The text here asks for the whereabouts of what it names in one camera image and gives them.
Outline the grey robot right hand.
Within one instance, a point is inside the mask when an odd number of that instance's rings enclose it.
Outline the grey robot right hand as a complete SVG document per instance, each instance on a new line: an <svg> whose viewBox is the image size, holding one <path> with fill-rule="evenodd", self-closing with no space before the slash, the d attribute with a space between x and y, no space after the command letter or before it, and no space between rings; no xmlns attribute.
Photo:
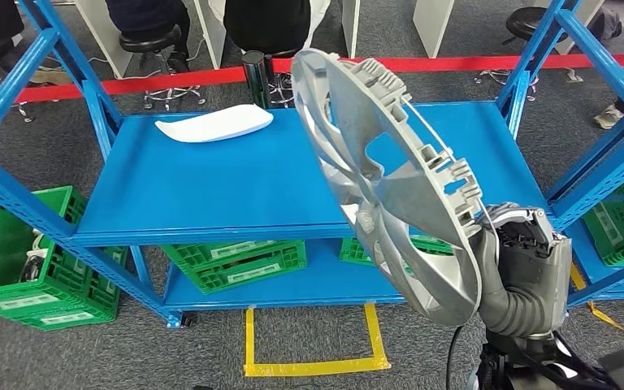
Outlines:
<svg viewBox="0 0 624 390"><path fill-rule="evenodd" d="M571 240L545 211L506 202L487 207L470 238L482 281L479 317L488 331L527 338L556 331L566 316Z"/></svg>

